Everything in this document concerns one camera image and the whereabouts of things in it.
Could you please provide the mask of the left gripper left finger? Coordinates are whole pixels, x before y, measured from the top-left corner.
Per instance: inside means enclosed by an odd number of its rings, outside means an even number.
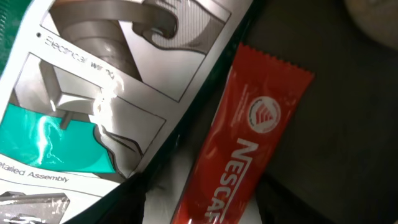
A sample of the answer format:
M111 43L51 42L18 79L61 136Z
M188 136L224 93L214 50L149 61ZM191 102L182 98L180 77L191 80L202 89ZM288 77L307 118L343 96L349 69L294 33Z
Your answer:
M124 182L125 187L110 208L96 224L142 224L146 193L152 189L164 190L165 187L149 181L143 174L136 174Z

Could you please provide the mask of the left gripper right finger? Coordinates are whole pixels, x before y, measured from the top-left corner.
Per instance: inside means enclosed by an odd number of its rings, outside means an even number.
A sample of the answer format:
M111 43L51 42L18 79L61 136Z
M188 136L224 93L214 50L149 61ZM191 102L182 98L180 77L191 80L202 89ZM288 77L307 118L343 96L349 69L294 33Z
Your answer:
M257 184L256 202L266 224L333 224L269 174Z

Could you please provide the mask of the red Nescafe stick sachet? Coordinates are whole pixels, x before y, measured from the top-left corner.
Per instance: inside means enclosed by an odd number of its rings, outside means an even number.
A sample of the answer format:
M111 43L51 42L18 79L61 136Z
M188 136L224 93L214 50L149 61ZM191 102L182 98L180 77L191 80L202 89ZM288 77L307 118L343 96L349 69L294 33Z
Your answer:
M173 223L238 223L313 73L238 46Z

